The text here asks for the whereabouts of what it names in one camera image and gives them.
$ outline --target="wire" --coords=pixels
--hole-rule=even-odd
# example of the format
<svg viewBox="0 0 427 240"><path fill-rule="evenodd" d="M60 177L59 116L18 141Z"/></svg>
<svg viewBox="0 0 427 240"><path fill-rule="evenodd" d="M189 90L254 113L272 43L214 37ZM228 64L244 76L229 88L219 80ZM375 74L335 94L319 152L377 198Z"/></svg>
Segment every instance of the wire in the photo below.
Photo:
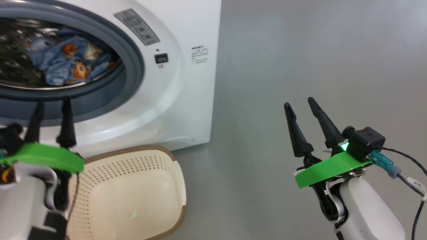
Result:
<svg viewBox="0 0 427 240"><path fill-rule="evenodd" d="M409 156L409 155L407 155L406 153L403 153L403 152L401 152L401 151L398 151L398 150L394 150L394 149L391 149L391 148L386 148L386 147L383 147L383 150L386 150L386 151L390 151L390 152L395 152L395 153L398 153L398 154L400 154L400 155L402 155L402 156L404 156L404 157L406 157L406 158L409 158L409 159L411 159L419 168L421 168L422 170L423 170L423 172L424 172L424 174L427 176L427 170L425 169L425 167L419 162L419 161L417 161L415 158L413 158L413 157L411 157L411 156Z"/></svg>
<svg viewBox="0 0 427 240"><path fill-rule="evenodd" d="M408 180L406 180L402 175L397 174L397 177L400 178L400 180L402 180L406 185L408 185L410 188L412 188L412 190L414 190L416 193L418 193L419 195L421 195L422 197L424 197L424 193L421 192L420 190L418 190L418 188L414 187L410 182L408 182Z"/></svg>
<svg viewBox="0 0 427 240"><path fill-rule="evenodd" d="M415 215L414 225L412 225L412 237L411 240L415 240L415 229L417 228L418 219L421 215L421 210L423 210L425 201L421 201L420 207L418 208L417 215Z"/></svg>
<svg viewBox="0 0 427 240"><path fill-rule="evenodd" d="M411 161L413 161L419 168L421 168L422 170L423 170L423 172L424 172L424 174L427 176L427 170L426 170L426 168L419 162L419 161L417 161L415 158L413 158L413 157L411 157L411 156L409 156L408 154L406 154L406 153L403 153L403 152L401 152L401 151L398 151L398 150L394 150L394 149L391 149L391 148L386 148L386 147L383 147L383 150L386 150L386 151L390 151L390 152L395 152L395 153L398 153L398 154L400 154L400 155L402 155L402 156L404 156L404 157L406 157L406 158L409 158L409 159L411 159ZM404 177L402 177L400 174L398 174L398 177L402 180L402 181L404 181L404 183L406 184L406 185L408 185L409 187L411 187L415 192L417 192L418 194L420 194L421 193L421 191L420 190L418 190L418 189L416 189L416 187L414 187L414 186L412 186L412 184L410 184ZM416 230L416 228L417 228L417 224L418 224L418 219L420 218L420 215L421 215L421 211L423 210L423 207L424 207L424 200L423 201L421 201L421 204L420 204L420 207L418 208L418 211L417 211L417 214L415 215L415 220L414 220L414 225L412 225L412 236L411 236L411 240L415 240L415 230Z"/></svg>
<svg viewBox="0 0 427 240"><path fill-rule="evenodd" d="M74 210L74 205L76 204L76 199L77 199L77 193L78 193L78 190L79 190L79 185L80 185L80 176L79 176L79 173L77 173L76 191L74 192L73 202L71 203L70 213L68 214L68 222L70 222L71 215L73 214L73 210Z"/></svg>

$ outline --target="white washing machine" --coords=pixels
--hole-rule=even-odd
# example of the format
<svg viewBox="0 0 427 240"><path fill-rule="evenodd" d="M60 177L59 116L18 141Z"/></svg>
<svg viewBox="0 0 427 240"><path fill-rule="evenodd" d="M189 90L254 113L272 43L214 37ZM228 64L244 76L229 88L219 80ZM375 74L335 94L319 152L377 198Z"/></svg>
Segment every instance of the white washing machine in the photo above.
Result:
<svg viewBox="0 0 427 240"><path fill-rule="evenodd" d="M156 144L169 150L210 139L220 0L0 0L0 19L58 23L90 33L120 58L115 70L75 88L1 84L0 125L26 126L45 102L41 142L56 145L61 100L72 101L84 157Z"/></svg>

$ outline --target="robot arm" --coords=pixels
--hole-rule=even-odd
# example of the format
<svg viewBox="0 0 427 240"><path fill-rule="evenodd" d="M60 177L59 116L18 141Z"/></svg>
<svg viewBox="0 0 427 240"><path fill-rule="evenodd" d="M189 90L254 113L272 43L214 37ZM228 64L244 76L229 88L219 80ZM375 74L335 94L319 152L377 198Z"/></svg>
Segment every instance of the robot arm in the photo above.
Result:
<svg viewBox="0 0 427 240"><path fill-rule="evenodd" d="M0 240L63 240L69 205L68 181L84 159L68 150L76 144L71 103L64 100L61 147L40 144L44 104L38 103L26 135L12 124L0 129Z"/></svg>
<svg viewBox="0 0 427 240"><path fill-rule="evenodd" d="M304 157L304 166L295 173L298 186L314 189L320 208L334 224L339 240L404 240L405 232L396 216L361 178L365 167L373 164L385 169L392 178L403 178L400 169L380 153L385 137L369 127L359 131L348 127L341 135L312 97L308 102L332 154L325 161L312 155L313 147L302 134L292 107L286 103L284 108L294 155ZM339 145L345 141L344 137L349 140L346 150Z"/></svg>

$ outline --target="beige plastic basket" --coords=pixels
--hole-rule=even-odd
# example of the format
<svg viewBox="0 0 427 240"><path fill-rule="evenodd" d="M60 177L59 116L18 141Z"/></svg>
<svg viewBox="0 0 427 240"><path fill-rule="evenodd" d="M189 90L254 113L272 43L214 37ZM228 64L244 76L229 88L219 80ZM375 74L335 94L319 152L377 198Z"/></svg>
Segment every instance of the beige plastic basket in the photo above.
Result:
<svg viewBox="0 0 427 240"><path fill-rule="evenodd" d="M184 177L164 148L135 147L89 158L79 182L67 228L71 240L156 240L174 232L184 218ZM74 176L70 200L75 189Z"/></svg>

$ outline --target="laundry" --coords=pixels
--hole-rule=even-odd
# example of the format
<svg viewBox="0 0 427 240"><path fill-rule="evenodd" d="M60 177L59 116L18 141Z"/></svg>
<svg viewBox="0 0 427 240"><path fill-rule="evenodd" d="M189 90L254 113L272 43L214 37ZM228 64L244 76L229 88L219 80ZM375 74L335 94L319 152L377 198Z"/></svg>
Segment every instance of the laundry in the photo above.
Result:
<svg viewBox="0 0 427 240"><path fill-rule="evenodd" d="M89 83L114 65L107 44L67 26L58 31L57 37L34 39L25 52L44 72L46 83L55 86Z"/></svg>

